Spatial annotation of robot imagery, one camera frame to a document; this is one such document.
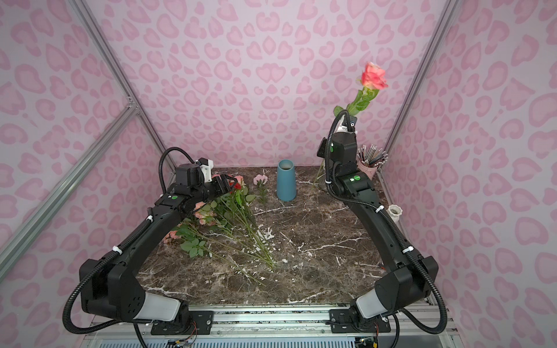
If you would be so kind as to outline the light pink carnation flower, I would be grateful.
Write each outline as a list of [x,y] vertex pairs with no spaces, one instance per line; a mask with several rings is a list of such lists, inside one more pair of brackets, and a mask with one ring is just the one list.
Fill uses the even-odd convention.
[[253,184],[258,190],[258,200],[262,206],[266,206],[268,203],[268,190],[266,184],[268,183],[268,176],[265,174],[256,175],[253,179]]

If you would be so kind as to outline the pink rose with stem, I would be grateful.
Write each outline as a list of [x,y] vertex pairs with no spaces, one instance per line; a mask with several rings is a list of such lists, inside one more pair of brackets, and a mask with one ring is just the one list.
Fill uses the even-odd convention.
[[388,87],[386,80],[386,71],[373,62],[367,62],[364,71],[359,79],[362,87],[357,92],[354,100],[347,107],[336,106],[334,108],[334,116],[340,117],[351,115],[356,116],[363,112],[371,104],[380,91]]

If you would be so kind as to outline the clear ribbed glass vase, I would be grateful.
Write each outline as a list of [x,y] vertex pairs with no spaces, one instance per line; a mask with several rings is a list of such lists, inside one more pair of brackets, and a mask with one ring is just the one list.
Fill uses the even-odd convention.
[[316,177],[314,178],[313,184],[320,191],[327,192],[326,184],[326,171],[325,171],[325,160],[321,161],[319,169],[317,171]]

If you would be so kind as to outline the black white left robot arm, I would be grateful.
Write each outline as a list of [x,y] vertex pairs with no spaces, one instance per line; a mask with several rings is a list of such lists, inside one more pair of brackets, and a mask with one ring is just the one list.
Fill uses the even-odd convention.
[[188,159],[175,181],[160,180],[162,194],[147,217],[122,242],[79,269],[80,281],[62,310],[62,325],[72,334],[90,334],[119,323],[151,323],[153,334],[192,334],[197,326],[186,301],[147,292],[136,276],[159,243],[201,203],[231,193],[239,181],[212,175],[206,158]]

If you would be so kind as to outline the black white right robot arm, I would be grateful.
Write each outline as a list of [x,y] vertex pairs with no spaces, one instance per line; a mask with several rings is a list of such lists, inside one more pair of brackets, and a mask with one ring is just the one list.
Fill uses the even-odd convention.
[[[385,269],[374,288],[352,300],[348,309],[332,310],[332,330],[377,334],[389,326],[389,319],[402,313],[427,334],[444,332],[448,313],[435,286],[439,265],[409,242],[380,203],[372,180],[358,168],[355,123],[347,110],[337,113],[317,155],[324,160],[326,190],[332,198],[345,203],[362,223]],[[440,312],[436,326],[422,323],[406,308],[429,296],[435,298]]]

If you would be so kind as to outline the bunch of artificial flowers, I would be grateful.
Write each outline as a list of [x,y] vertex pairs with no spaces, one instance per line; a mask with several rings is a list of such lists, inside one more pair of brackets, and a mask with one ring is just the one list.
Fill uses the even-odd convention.
[[175,244],[190,258],[227,255],[246,256],[249,260],[273,268],[274,258],[268,238],[256,223],[252,203],[258,199],[242,176],[235,177],[242,189],[196,204],[193,215],[185,218],[169,232],[163,241]]

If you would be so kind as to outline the teal cylindrical vase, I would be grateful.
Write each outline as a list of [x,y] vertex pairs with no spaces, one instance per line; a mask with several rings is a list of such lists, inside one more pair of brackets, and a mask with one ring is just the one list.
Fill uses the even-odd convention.
[[278,163],[276,194],[284,202],[294,200],[297,195],[295,168],[290,159],[283,159]]

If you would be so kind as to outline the white ribbed ceramic vase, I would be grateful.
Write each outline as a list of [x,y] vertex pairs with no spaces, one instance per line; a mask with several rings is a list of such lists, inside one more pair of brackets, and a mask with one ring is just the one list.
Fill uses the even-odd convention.
[[403,209],[396,204],[391,204],[387,208],[387,213],[389,214],[389,216],[391,217],[391,219],[393,220],[394,223],[398,223],[399,220],[400,220],[400,217],[403,214]]

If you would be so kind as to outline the pink cup of straws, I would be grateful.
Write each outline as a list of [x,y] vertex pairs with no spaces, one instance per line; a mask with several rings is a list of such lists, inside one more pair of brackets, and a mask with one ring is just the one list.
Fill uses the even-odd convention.
[[358,169],[372,179],[388,161],[389,155],[375,144],[364,144],[358,148],[356,159]]

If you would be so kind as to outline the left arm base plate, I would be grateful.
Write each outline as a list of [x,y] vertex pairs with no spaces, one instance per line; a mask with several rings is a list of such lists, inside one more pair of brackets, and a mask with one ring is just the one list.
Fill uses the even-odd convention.
[[151,328],[152,336],[209,335],[213,327],[213,311],[189,311],[179,313],[175,320],[156,320]]

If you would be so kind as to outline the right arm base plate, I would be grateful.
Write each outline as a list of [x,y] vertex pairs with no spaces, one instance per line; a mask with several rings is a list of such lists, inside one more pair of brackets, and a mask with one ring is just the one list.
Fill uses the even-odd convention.
[[325,322],[334,334],[382,334],[390,333],[391,326],[381,318],[365,319],[352,307],[329,310]]

